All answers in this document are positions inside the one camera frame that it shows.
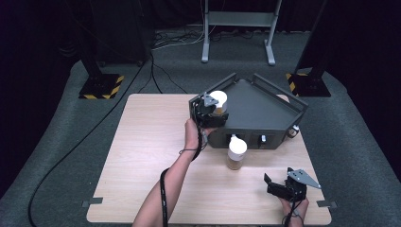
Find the table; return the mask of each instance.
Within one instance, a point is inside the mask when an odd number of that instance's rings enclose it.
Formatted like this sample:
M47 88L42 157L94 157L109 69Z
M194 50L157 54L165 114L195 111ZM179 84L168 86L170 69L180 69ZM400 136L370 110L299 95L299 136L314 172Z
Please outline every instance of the table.
M194 96L129 97L94 194L103 201L90 205L89 221L133 222L161 172L183 148L188 101ZM304 169L317 180L300 133L276 150L248 150L239 170L225 165L226 156L227 149L209 146L201 152L186 174L169 223L281 224L281 203L266 192L264 173L282 184L290 166ZM323 192L310 186L307 190L310 204L305 224L329 224L328 209L316 203L324 200Z
M275 65L271 41L278 20L282 0L277 0L274 12L210 11L209 0L204 1L204 40L201 61L209 62L209 26L263 26L270 27L269 38L264 41L269 65Z

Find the person's arm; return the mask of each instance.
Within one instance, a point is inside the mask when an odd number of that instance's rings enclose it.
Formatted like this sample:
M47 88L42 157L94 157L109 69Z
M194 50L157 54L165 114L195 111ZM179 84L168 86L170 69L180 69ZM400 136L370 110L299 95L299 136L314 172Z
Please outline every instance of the person's arm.
M198 129L192 119L185 123L184 150L165 175L165 190L167 203L167 218L171 217L177 200L183 187L186 171L195 156L198 148ZM132 227L163 226L162 198L160 194L160 182L157 182L150 190L144 203L139 209Z
M284 199L278 198L283 205L283 213L285 216L289 214L291 211L291 205L289 201L286 201ZM303 227L304 226L304 220L306 216L306 211L307 211L307 206L309 205L309 200L305 198L303 201L296 202L295 205L297 206L297 211L299 213L299 217L291 217L291 221L289 222L288 227Z

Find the hand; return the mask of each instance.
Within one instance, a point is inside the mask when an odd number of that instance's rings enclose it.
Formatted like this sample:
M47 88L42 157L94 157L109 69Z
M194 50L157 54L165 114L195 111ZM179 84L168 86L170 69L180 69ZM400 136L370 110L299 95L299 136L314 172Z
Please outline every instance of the hand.
M280 200L281 204L283 205L284 215L287 216L289 214L289 212L291 212L291 208L292 208L291 204L289 203L289 201L286 201L282 198L278 198L278 199ZM304 226L304 220L305 220L305 215L306 215L306 211L307 211L307 206L309 205L309 200L307 198L305 198L303 201L296 202L295 206L297 206L297 205L298 205L298 207L296 209L301 218L299 218L299 217L291 218L291 222L289 223L289 226L291 226L291 227Z
M204 129L206 135L215 129ZM197 149L199 145L198 128L195 122L189 118L185 122L185 146L184 149Z

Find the yellow and black hazard tape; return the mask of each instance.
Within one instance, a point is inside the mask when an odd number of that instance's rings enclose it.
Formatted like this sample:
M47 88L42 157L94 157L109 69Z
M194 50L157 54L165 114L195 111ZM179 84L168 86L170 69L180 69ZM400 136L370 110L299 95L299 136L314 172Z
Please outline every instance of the yellow and black hazard tape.
M297 76L307 76L307 74L296 74ZM299 92L297 89L297 85L295 84L294 81L294 76L293 74L286 74L287 81L289 84L289 89L291 90L292 94L295 96L299 96Z
M113 87L113 90L109 94L103 94L103 95L79 95L79 98L85 98L85 99L110 99L114 98L115 95L117 95L118 90L120 89L121 82L123 81L124 76L120 76L117 79L117 82L115 83L115 86Z

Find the wrist strap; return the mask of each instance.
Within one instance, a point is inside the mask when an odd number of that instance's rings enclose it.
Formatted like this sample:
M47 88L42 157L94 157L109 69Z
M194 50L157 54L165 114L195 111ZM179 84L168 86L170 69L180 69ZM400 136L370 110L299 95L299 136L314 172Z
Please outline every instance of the wrist strap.
M163 214L163 227L168 227L168 212L167 212L167 200L166 200L166 190L165 190L165 174L168 168L162 172L160 175L160 193L162 196L162 214Z
M197 148L197 152L195 153L195 156L192 159L192 161L194 161L198 157L198 155L200 155L201 147L202 147L201 128L198 127L198 148Z

